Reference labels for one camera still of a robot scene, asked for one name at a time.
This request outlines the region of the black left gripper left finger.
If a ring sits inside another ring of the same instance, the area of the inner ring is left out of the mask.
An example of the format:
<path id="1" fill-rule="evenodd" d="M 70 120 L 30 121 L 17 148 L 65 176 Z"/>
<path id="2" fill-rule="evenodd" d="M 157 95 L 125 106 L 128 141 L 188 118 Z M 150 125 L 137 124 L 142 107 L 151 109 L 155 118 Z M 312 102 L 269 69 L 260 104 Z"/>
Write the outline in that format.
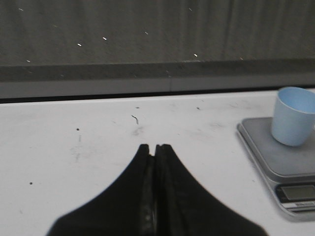
<path id="1" fill-rule="evenodd" d="M 58 218 L 49 236 L 153 236 L 154 158 L 140 145 L 120 176 L 97 197 Z"/>

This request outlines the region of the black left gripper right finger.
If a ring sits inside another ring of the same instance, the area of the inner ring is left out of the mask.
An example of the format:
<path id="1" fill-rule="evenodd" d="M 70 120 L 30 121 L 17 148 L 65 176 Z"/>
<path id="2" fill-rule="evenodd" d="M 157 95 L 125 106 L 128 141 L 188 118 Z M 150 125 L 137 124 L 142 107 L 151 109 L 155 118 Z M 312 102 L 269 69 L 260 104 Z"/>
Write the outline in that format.
<path id="1" fill-rule="evenodd" d="M 258 224 L 209 193 L 170 145 L 155 151 L 155 196 L 159 236 L 265 236 Z"/>

